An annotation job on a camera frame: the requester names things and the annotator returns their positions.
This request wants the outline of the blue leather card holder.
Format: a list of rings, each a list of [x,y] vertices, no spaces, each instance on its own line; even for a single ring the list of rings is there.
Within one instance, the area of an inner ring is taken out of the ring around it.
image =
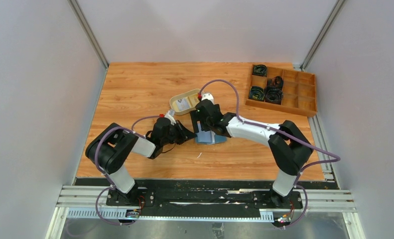
[[[213,145],[220,144],[227,141],[225,136],[216,135],[212,131],[203,131],[200,122],[197,122],[198,132],[196,132],[197,137],[195,142],[197,144]]]

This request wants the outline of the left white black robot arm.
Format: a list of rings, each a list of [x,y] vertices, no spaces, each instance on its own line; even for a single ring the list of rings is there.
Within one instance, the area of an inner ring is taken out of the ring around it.
[[[196,136],[180,121],[166,117],[159,117],[146,135],[113,122],[87,146],[85,156],[107,178],[120,201],[131,206],[138,200],[138,186],[124,166],[129,154],[155,159],[163,154],[164,146],[181,145]]]

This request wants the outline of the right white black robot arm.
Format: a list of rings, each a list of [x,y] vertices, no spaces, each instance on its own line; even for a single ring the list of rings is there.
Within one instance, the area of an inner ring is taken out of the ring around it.
[[[298,174],[313,153],[312,145],[294,122],[269,124],[236,113],[223,114],[220,106],[210,100],[200,101],[190,115],[197,130],[268,146],[279,171],[267,199],[277,208],[289,203]]]

